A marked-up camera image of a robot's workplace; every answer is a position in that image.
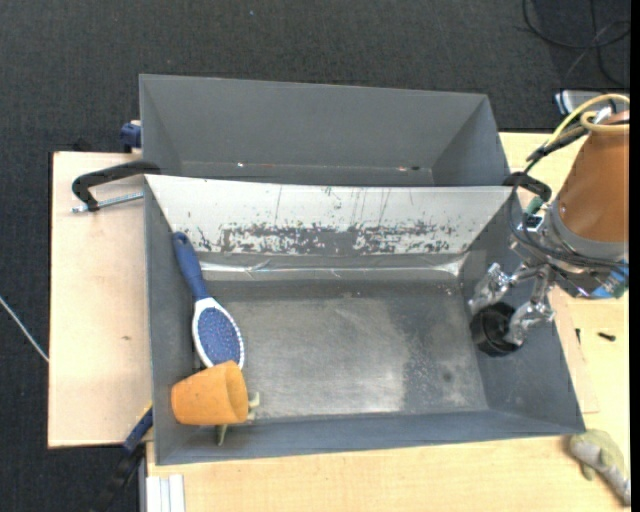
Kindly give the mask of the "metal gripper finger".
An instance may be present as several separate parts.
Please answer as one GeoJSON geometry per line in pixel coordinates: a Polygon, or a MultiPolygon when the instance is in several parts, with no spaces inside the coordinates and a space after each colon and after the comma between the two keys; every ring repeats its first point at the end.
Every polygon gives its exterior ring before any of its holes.
{"type": "Polygon", "coordinates": [[[476,284],[474,292],[468,300],[470,313],[476,315],[481,310],[497,304],[508,291],[520,282],[524,270],[523,264],[518,265],[514,271],[507,272],[499,263],[492,263],[482,279],[476,284]]]}
{"type": "Polygon", "coordinates": [[[554,318],[555,311],[546,302],[547,293],[552,288],[553,274],[550,266],[540,266],[536,269],[529,299],[510,317],[504,338],[509,345],[521,346],[530,328],[540,322],[550,322],[554,318]]]}

